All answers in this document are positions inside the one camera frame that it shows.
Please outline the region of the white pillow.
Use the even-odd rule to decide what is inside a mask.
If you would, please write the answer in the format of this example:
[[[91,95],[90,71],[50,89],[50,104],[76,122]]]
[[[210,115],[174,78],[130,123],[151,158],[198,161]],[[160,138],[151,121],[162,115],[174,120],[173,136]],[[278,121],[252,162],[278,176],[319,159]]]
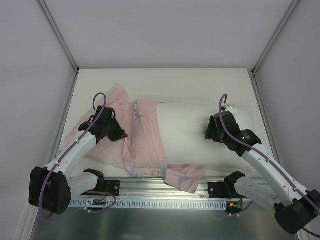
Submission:
[[[210,117],[217,113],[215,106],[158,104],[157,121],[168,164],[204,166],[209,177],[235,171],[258,176],[249,163],[224,144],[205,139]]]

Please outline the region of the blue and pink printed pillowcase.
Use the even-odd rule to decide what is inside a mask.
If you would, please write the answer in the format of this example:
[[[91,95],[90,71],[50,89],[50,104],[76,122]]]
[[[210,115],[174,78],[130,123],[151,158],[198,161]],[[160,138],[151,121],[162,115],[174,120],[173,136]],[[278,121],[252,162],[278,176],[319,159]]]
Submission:
[[[107,103],[115,110],[116,120],[127,137],[116,142],[105,137],[85,156],[127,170],[140,178],[163,178],[166,184],[194,194],[205,176],[205,167],[168,162],[158,125],[159,103],[144,99],[131,102],[125,89],[118,84],[105,95],[106,99],[100,99],[97,104]]]

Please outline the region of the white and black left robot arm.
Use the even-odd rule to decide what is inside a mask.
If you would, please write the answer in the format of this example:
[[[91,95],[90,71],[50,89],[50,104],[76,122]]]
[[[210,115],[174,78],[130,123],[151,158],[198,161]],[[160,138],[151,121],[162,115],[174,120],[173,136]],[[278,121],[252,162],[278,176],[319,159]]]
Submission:
[[[116,111],[98,106],[96,113],[83,122],[75,138],[52,162],[35,167],[30,173],[28,202],[53,214],[63,214],[72,199],[90,192],[101,194],[105,189],[104,174],[86,169],[82,174],[71,174],[85,155],[104,138],[117,142],[127,137],[116,119]]]

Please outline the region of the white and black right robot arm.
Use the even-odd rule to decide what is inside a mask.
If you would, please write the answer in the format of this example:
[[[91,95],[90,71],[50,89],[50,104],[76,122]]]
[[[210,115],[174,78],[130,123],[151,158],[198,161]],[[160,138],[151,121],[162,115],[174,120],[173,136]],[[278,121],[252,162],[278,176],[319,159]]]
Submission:
[[[257,135],[241,130],[230,111],[209,118],[205,139],[224,144],[249,163],[267,182],[268,187],[254,183],[240,171],[227,176],[213,192],[223,198],[243,196],[274,214],[280,227],[295,235],[320,214],[320,193],[308,190],[276,162]]]

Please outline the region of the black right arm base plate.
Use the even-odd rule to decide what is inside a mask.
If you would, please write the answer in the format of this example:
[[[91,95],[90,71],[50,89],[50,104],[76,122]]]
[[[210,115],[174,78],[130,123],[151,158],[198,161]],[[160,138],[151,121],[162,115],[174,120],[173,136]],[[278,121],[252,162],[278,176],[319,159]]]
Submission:
[[[208,197],[210,199],[231,199],[223,182],[208,182],[207,183]]]

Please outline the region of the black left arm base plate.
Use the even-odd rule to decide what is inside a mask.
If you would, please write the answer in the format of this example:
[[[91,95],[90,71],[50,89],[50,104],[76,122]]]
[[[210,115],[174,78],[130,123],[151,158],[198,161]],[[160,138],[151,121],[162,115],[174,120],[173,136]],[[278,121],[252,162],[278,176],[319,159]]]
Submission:
[[[119,196],[120,189],[121,182],[119,180],[104,180],[94,189],[94,191],[112,194],[117,197]]]

